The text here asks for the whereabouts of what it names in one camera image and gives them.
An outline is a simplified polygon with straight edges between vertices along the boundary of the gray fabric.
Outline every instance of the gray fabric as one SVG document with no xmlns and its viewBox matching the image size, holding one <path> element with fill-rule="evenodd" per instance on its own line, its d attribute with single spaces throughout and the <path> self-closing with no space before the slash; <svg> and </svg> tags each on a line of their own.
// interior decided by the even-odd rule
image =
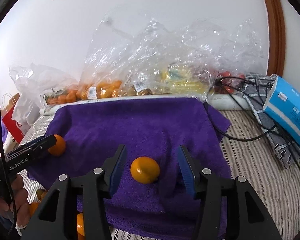
<svg viewBox="0 0 300 240">
<path fill-rule="evenodd" d="M 251 138 L 261 134 L 261 130 L 243 111 L 221 111 L 221 113 L 232 123 L 228 129 L 229 135 Z M 52 119 L 53 116 L 41 116 L 21 144 L 44 135 Z M 231 168 L 232 177 L 243 175 L 249 180 L 271 214 L 282 239 L 292 240 L 300 231 L 300 171 L 296 165 L 282 169 L 267 138 L 252 142 L 223 138 L 220 147 Z M 21 175 L 29 192 L 28 201 L 30 203 L 38 201 L 35 192 L 42 186 L 36 181 L 29 180 L 26 171 L 22 171 Z M 111 228 L 111 236 L 112 239 L 118 240 L 152 240 L 114 228 Z"/>
<path fill-rule="evenodd" d="M 268 76 L 261 76 L 261 75 L 254 74 L 254 75 L 247 77 L 247 79 L 251 80 L 252 82 L 255 82 L 255 80 L 256 80 L 255 78 L 258 78 L 259 84 L 266 85 L 268 83 L 268 84 L 273 85 L 276 77 L 277 77 L 277 75 L 272 75 L 271 77 L 268 77 Z M 254 85 L 251 85 L 251 84 L 245 85 L 245 87 L 243 88 L 243 91 L 246 94 L 248 94 L 250 97 L 253 97 L 255 100 L 257 100 L 259 103 L 262 103 L 260 98 L 262 99 L 263 102 L 265 102 L 266 95 L 268 94 L 269 89 L 266 89 L 265 87 L 259 87 L 260 98 L 257 93 L 256 86 L 254 86 Z M 266 113 L 264 113 L 264 111 L 262 110 L 261 104 L 257 103 L 253 99 L 250 99 L 247 95 L 243 95 L 243 98 L 245 98 L 245 100 L 247 100 L 247 103 L 250 105 L 253 114 L 255 115 L 255 117 L 257 118 L 257 120 L 260 124 L 262 124 L 264 127 L 268 128 L 268 129 L 273 127 L 274 122 Z M 283 138 L 281 138 L 273 133 L 268 133 L 267 137 L 270 141 L 271 146 L 275 150 L 275 155 L 278 157 L 282 166 L 285 169 L 290 167 L 294 163 L 294 160 L 291 156 L 291 152 L 288 148 L 287 142 Z M 298 144 L 296 144 L 294 142 L 293 142 L 293 144 L 296 147 L 296 149 L 299 150 L 299 154 L 298 154 L 294 150 L 294 148 L 292 148 L 292 150 L 293 150 L 292 153 L 295 156 L 295 158 L 298 160 L 298 159 L 300 159 L 300 147 L 298 146 Z"/>
</svg>

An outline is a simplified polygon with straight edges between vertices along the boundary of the brown wood trim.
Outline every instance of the brown wood trim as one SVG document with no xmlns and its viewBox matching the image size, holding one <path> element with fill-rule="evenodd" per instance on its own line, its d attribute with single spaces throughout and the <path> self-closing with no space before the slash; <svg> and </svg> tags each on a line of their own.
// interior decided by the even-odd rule
<svg viewBox="0 0 300 240">
<path fill-rule="evenodd" d="M 265 0 L 269 23 L 269 61 L 267 75 L 282 76 L 286 54 L 286 29 L 280 0 Z"/>
</svg>

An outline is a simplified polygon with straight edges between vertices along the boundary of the white wall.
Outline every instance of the white wall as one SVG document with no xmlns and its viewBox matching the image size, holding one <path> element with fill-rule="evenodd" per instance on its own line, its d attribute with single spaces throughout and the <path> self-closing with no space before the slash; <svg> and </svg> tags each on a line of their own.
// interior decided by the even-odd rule
<svg viewBox="0 0 300 240">
<path fill-rule="evenodd" d="M 16 92 L 11 64 L 49 65 L 79 79 L 94 29 L 120 4 L 137 4 L 170 29 L 217 18 L 232 30 L 253 18 L 268 51 L 264 0 L 19 0 L 0 24 L 0 97 Z"/>
<path fill-rule="evenodd" d="M 300 92 L 300 15 L 287 0 L 281 0 L 286 24 L 286 59 L 283 78 Z"/>
</svg>

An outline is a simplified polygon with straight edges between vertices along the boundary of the blue sleeve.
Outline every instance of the blue sleeve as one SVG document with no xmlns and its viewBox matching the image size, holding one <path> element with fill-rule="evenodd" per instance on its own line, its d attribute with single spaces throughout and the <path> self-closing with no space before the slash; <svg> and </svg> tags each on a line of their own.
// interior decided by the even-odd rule
<svg viewBox="0 0 300 240">
<path fill-rule="evenodd" d="M 9 230 L 12 223 L 9 219 L 6 219 L 0 215 L 0 223 L 5 227 L 5 229 Z"/>
</svg>

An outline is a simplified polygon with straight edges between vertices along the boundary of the red shopping bag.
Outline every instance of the red shopping bag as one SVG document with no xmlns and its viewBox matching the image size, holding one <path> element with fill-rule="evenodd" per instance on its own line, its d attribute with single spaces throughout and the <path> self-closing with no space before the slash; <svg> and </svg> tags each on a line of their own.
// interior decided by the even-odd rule
<svg viewBox="0 0 300 240">
<path fill-rule="evenodd" d="M 26 133 L 26 131 L 23 131 L 22 125 L 18 124 L 15 120 L 12 120 L 13 109 L 19 96 L 19 93 L 17 93 L 15 96 L 10 97 L 9 104 L 1 110 L 2 122 L 17 143 L 22 141 Z"/>
</svg>

